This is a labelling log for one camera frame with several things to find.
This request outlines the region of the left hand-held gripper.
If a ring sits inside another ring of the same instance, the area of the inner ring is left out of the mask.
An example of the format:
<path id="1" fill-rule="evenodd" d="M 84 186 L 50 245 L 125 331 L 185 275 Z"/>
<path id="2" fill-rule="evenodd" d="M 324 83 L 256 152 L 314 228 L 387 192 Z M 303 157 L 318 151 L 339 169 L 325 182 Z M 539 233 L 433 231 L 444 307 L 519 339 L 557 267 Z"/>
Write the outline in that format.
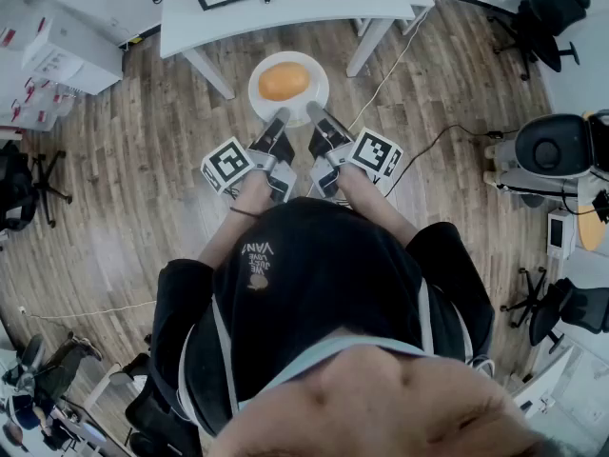
<path id="1" fill-rule="evenodd" d="M 272 200 L 287 202 L 297 179 L 289 165 L 294 159 L 294 149 L 285 134 L 289 120 L 290 110 L 279 108 L 248 149 L 231 137 L 207 154 L 200 171 L 214 192 L 218 195 L 228 192 L 248 173 L 258 170 L 265 174 Z"/>

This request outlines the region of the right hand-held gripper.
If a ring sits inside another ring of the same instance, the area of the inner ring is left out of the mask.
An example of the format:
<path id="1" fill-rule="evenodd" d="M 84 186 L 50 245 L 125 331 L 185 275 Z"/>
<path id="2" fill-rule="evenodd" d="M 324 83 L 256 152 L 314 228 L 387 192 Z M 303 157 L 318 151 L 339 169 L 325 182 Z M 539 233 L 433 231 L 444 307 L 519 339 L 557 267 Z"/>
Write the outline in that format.
<path id="1" fill-rule="evenodd" d="M 362 128 L 356 138 L 332 114 L 310 101 L 306 112 L 314 126 L 308 150 L 314 158 L 310 170 L 313 187 L 322 197 L 338 192 L 339 169 L 351 164 L 363 170 L 376 183 L 390 179 L 403 150 L 378 132 Z"/>

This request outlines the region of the white round plate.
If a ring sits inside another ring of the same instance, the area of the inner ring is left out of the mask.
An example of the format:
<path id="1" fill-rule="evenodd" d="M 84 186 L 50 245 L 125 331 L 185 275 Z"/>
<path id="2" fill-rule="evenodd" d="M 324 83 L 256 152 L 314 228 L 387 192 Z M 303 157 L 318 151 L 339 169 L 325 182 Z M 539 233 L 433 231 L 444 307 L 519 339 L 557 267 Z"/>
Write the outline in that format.
<path id="1" fill-rule="evenodd" d="M 286 101 L 266 100 L 258 90 L 259 77 L 263 71 L 283 62 L 296 62 L 305 66 L 310 73 L 309 87 Z M 297 128 L 310 122 L 306 112 L 308 102 L 315 101 L 322 108 L 325 107 L 329 97 L 329 81 L 323 67 L 309 55 L 297 51 L 281 51 L 268 56 L 257 65 L 249 78 L 247 92 L 251 107 L 264 122 L 268 122 L 279 108 L 286 107 L 290 110 L 287 127 Z"/>

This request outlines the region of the orange bread roll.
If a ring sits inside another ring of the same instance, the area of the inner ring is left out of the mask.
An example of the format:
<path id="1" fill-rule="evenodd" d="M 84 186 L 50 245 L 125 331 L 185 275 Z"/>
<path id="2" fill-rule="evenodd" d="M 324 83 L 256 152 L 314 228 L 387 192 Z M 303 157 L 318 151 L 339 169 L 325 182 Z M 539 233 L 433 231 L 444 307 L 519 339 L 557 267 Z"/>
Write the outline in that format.
<path id="1" fill-rule="evenodd" d="M 261 73 L 258 90 L 264 99 L 281 102 L 303 93 L 309 84 L 310 73 L 305 66 L 283 62 Z"/>

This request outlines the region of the person's left forearm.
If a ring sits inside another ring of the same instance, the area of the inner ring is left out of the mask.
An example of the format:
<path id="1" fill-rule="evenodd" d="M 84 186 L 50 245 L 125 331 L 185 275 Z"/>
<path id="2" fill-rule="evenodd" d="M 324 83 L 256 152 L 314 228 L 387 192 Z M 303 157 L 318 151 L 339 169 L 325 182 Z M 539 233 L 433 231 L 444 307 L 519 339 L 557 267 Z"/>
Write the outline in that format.
<path id="1" fill-rule="evenodd" d="M 261 215 L 271 205 L 271 189 L 266 174 L 261 170 L 249 172 L 241 185 L 239 195 L 231 207 Z M 233 250 L 239 238 L 258 220 L 231 210 L 208 241 L 198 260 L 216 269 Z"/>

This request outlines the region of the person's right forearm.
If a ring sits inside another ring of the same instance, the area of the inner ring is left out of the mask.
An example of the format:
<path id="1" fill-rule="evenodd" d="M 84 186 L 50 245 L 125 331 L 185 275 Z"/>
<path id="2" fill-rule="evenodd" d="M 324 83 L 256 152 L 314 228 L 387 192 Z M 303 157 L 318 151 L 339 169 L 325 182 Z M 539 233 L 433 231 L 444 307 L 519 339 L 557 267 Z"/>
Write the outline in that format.
<path id="1" fill-rule="evenodd" d="M 415 226 L 391 205 L 363 170 L 351 164 L 341 166 L 337 184 L 355 211 L 389 231 L 404 248 L 418 233 Z"/>

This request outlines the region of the white table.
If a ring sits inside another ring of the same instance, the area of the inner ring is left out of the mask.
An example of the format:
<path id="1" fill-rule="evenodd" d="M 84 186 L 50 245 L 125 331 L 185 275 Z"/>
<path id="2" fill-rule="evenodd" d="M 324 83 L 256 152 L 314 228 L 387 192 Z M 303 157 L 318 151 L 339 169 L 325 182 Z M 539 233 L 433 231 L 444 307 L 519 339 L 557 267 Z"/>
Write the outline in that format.
<path id="1" fill-rule="evenodd" d="M 204 9 L 201 0 L 163 0 L 160 56 L 177 54 L 199 71 L 225 99 L 235 91 L 199 48 L 255 30 L 333 20 L 362 20 L 363 34 L 346 67 L 356 76 L 396 20 L 412 30 L 434 7 L 434 0 L 239 0 Z"/>

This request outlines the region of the person's black printed shirt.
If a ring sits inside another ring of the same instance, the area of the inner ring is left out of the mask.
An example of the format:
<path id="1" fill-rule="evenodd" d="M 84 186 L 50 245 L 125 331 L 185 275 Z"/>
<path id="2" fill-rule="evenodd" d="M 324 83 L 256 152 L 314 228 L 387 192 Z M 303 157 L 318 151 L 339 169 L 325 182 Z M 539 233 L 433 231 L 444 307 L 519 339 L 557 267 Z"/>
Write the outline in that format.
<path id="1" fill-rule="evenodd" d="M 304 350 L 359 334 L 468 363 L 489 351 L 494 310 L 457 228 L 407 247 L 323 200 L 267 210 L 216 269 L 176 259 L 160 272 L 149 372 L 183 419 L 217 434 Z"/>

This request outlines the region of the black and white helmet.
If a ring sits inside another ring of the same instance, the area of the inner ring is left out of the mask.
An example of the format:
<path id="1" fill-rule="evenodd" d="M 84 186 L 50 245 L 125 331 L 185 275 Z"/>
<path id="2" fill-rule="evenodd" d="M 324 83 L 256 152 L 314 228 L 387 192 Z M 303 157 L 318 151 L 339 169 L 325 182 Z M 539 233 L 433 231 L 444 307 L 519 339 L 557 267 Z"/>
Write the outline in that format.
<path id="1" fill-rule="evenodd" d="M 609 174 L 609 109 L 586 118 L 560 113 L 535 119 L 517 134 L 515 153 L 522 169 L 541 177 Z"/>

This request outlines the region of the large white cardboard box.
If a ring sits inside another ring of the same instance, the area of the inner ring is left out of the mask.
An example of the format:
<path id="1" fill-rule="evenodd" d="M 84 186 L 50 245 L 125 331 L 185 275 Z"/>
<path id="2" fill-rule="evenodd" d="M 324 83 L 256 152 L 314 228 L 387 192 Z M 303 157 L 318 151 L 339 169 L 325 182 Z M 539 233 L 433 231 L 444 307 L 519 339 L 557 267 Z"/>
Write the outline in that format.
<path id="1" fill-rule="evenodd" d="M 25 47 L 22 70 L 97 95 L 123 79 L 123 52 L 80 20 L 58 10 Z"/>

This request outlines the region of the clear plastic box red latches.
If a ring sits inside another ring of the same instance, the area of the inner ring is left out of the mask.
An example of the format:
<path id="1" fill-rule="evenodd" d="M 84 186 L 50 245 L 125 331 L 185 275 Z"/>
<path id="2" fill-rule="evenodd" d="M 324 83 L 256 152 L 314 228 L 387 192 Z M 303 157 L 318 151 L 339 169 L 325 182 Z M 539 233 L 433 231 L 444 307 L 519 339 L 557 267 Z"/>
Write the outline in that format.
<path id="1" fill-rule="evenodd" d="M 70 87 L 31 77 L 12 97 L 0 102 L 0 127 L 50 131 L 71 112 L 76 97 Z"/>

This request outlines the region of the small white appliance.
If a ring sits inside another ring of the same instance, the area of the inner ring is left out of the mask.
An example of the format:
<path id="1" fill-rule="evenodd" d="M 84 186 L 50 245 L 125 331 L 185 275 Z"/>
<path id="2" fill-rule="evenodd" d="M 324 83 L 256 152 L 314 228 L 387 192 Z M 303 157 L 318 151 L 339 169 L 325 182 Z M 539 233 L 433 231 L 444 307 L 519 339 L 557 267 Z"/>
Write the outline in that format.
<path id="1" fill-rule="evenodd" d="M 564 209 L 554 209 L 547 215 L 547 255 L 566 260 L 576 245 L 576 216 Z"/>

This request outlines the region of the round wooden table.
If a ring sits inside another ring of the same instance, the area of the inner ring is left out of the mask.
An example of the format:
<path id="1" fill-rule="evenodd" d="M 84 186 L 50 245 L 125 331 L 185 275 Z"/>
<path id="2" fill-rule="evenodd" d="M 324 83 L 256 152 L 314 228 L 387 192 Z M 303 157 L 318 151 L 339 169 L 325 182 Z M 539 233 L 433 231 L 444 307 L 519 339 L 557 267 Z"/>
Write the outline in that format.
<path id="1" fill-rule="evenodd" d="M 576 216 L 580 244 L 588 251 L 601 245 L 609 227 L 609 220 L 602 219 L 605 213 L 609 215 L 609 204 L 594 205 L 601 193 L 609 193 L 609 178 L 591 170 L 578 179 L 577 197 L 566 200 L 566 206 Z"/>

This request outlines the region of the white box with red labels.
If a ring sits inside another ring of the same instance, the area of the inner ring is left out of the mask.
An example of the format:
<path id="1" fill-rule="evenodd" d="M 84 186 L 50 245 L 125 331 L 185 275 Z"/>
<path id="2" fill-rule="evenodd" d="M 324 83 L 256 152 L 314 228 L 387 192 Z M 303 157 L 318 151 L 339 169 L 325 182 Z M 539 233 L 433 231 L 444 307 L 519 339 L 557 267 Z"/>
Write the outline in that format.
<path id="1" fill-rule="evenodd" d="M 50 0 L 0 0 L 0 66 L 20 57 L 52 14 Z"/>

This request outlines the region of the white office desk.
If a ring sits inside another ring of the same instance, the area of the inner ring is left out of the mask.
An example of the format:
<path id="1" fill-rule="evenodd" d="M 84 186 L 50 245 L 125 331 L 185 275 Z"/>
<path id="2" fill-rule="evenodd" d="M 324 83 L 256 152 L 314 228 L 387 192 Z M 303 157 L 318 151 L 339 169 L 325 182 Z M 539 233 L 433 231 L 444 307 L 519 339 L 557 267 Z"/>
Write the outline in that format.
<path id="1" fill-rule="evenodd" d="M 111 366 L 82 404 L 64 398 L 64 404 L 52 411 L 51 417 L 72 437 L 62 457 L 135 457 L 92 412 L 119 368 L 118 363 Z"/>

